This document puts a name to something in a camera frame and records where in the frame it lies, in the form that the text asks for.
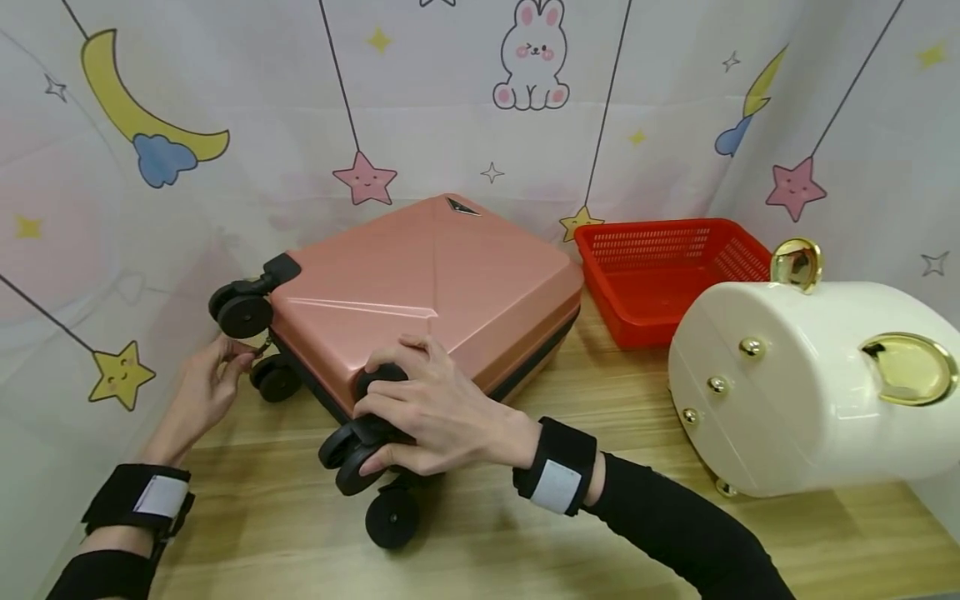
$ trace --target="rabbit illustration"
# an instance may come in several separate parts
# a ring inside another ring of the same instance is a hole
[[[520,0],[514,26],[503,38],[500,56],[510,77],[493,89],[493,102],[504,109],[560,108],[570,88],[557,79],[566,61],[562,0]]]

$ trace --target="basket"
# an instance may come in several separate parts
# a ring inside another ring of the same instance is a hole
[[[770,252],[727,219],[576,229],[584,277],[616,344],[669,346],[684,313],[721,281],[768,281]]]

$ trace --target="white round container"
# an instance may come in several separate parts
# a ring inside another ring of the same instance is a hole
[[[728,282],[684,315],[674,404],[721,492],[774,496],[915,479],[960,461],[960,332],[871,282],[820,282],[790,240],[771,283]]]

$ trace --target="yellow star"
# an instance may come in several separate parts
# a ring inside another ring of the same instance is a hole
[[[135,340],[120,350],[119,354],[94,350],[93,360],[97,361],[100,381],[90,392],[91,402],[115,397],[124,408],[132,411],[136,407],[136,395],[140,386],[156,377],[155,372],[140,364],[140,353]]]
[[[580,207],[580,210],[577,211],[577,214],[572,217],[566,217],[560,220],[560,224],[566,229],[564,234],[564,241],[569,242],[573,240],[573,232],[584,225],[600,225],[604,223],[601,219],[594,219],[590,216],[590,211],[587,210],[587,206],[584,204]]]
[[[16,236],[18,238],[33,237],[40,239],[40,225],[42,224],[43,219],[28,219],[23,215],[16,215]]]
[[[380,54],[383,54],[387,49],[387,46],[389,46],[392,42],[393,40],[389,37],[386,37],[383,32],[380,31],[379,27],[377,27],[376,32],[373,33],[373,37],[367,40],[367,43],[379,50]]]
[[[630,141],[634,142],[634,146],[636,146],[646,138],[647,136],[643,134],[643,130],[636,130],[636,133],[630,136]]]
[[[917,58],[920,59],[921,70],[928,69],[938,62],[947,60],[947,49],[944,46],[945,42],[942,41],[917,54]]]

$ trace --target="yellow moon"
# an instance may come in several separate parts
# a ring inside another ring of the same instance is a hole
[[[756,114],[761,108],[767,106],[767,103],[770,102],[770,97],[767,96],[767,91],[770,89],[770,85],[774,82],[774,77],[777,75],[777,69],[780,68],[780,62],[783,60],[783,54],[786,52],[786,46],[782,50],[777,52],[777,55],[763,67],[763,70],[760,71],[760,75],[756,78],[756,81],[753,85],[750,86],[750,91],[747,92],[747,98],[743,101],[743,116],[744,118],[749,117],[752,114]]]
[[[189,132],[156,117],[134,100],[117,70],[116,34],[115,29],[94,34],[80,52],[90,89],[113,126],[131,142],[138,133],[163,135],[189,148],[199,161],[213,160],[223,154],[230,142],[230,132]]]

